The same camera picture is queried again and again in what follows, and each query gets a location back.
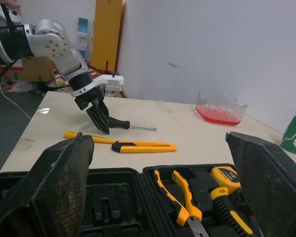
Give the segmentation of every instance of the red liquid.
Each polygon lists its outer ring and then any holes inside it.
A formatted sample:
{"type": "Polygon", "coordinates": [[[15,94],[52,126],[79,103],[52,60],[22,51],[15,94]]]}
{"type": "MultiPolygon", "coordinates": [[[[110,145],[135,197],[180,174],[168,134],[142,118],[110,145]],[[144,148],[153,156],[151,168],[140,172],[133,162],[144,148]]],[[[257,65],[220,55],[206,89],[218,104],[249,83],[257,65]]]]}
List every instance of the red liquid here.
{"type": "Polygon", "coordinates": [[[213,109],[208,107],[197,107],[196,111],[208,122],[226,124],[226,125],[237,125],[241,122],[236,116],[233,116],[228,111],[219,109],[213,109]]]}

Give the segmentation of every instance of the yellow pillar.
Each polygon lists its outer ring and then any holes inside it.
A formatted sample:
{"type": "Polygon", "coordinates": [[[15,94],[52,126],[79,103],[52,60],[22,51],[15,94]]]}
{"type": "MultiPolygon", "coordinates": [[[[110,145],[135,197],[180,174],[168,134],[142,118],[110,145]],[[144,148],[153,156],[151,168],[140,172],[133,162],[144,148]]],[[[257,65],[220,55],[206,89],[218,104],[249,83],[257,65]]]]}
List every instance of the yellow pillar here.
{"type": "Polygon", "coordinates": [[[96,0],[91,65],[115,70],[122,0],[96,0]]]}

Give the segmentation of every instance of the white wall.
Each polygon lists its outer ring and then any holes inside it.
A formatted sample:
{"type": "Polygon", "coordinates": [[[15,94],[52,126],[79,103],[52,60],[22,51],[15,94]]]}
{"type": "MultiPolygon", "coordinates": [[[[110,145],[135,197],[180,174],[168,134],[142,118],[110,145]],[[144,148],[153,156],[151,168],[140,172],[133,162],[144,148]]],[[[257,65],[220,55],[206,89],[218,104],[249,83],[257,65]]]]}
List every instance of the white wall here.
{"type": "Polygon", "coordinates": [[[118,71],[129,98],[194,104],[216,90],[284,132],[296,114],[296,0],[125,2],[118,71]]]}
{"type": "Polygon", "coordinates": [[[91,58],[91,36],[95,13],[95,0],[17,0],[22,5],[22,23],[36,24],[42,19],[53,19],[62,24],[72,44],[78,43],[78,18],[88,19],[88,54],[91,58]]]}

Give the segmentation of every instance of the floor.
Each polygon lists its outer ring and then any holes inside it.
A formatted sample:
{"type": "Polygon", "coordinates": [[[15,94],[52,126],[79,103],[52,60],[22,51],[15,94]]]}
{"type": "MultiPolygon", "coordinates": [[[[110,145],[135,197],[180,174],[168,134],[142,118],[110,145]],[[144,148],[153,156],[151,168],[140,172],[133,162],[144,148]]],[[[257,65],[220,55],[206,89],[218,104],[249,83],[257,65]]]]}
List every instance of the floor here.
{"type": "MultiPolygon", "coordinates": [[[[33,116],[43,96],[31,93],[6,94],[30,117],[33,116]]],[[[0,94],[0,170],[21,137],[29,119],[0,94]]]]}

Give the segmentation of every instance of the green bottle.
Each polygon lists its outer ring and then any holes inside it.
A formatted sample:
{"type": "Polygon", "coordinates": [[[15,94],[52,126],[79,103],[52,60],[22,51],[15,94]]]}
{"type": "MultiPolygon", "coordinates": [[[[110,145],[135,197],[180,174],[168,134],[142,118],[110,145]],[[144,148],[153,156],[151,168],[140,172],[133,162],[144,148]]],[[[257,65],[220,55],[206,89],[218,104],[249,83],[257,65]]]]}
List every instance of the green bottle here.
{"type": "Polygon", "coordinates": [[[281,147],[288,152],[296,154],[296,115],[283,135],[281,147]]]}

